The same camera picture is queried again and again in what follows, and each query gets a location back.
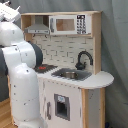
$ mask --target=countertop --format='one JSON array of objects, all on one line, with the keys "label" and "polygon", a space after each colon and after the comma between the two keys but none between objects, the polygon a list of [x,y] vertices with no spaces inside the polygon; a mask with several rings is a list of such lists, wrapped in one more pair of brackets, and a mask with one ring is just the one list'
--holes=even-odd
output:
[{"label": "countertop", "polygon": [[52,80],[56,82],[62,82],[63,84],[68,84],[74,87],[79,87],[83,89],[96,89],[96,88],[103,88],[111,85],[114,81],[114,77],[107,72],[100,71],[96,75],[92,74],[90,77],[83,81],[74,81],[74,80],[68,80],[64,78],[59,78],[52,76],[51,74],[62,67],[57,67],[53,70],[50,70],[44,74],[37,73],[37,76],[39,78],[43,78],[44,80]]}]

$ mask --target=stove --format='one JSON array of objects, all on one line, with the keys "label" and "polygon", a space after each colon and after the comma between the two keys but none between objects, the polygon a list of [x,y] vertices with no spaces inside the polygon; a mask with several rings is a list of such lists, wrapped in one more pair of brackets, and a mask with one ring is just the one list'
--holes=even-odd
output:
[{"label": "stove", "polygon": [[57,66],[54,65],[48,65],[48,64],[42,64],[40,67],[35,68],[35,71],[38,73],[46,73],[54,68],[57,68]]}]

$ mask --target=play kitchen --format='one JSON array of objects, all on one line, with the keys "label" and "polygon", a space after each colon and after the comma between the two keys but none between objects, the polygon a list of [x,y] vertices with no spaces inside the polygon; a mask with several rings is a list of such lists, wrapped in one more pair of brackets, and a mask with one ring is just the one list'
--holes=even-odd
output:
[{"label": "play kitchen", "polygon": [[114,78],[101,71],[101,12],[23,14],[22,30],[43,51],[35,71],[46,127],[104,128]]}]

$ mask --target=oven window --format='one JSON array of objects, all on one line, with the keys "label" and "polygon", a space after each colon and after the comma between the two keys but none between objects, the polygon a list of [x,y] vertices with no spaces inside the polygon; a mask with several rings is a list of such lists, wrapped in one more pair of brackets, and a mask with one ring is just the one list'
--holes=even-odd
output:
[{"label": "oven window", "polygon": [[74,31],[74,19],[57,19],[56,28],[57,31]]}]

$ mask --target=white tile backsplash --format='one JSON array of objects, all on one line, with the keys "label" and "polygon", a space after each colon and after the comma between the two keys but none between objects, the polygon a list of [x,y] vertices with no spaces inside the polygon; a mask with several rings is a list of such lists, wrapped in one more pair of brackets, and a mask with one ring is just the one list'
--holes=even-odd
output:
[{"label": "white tile backsplash", "polygon": [[[69,66],[74,68],[78,54],[87,51],[93,56],[93,39],[86,37],[35,35],[32,40],[43,52],[43,63]],[[86,69],[92,71],[89,58],[82,55],[81,62],[86,62]]]}]

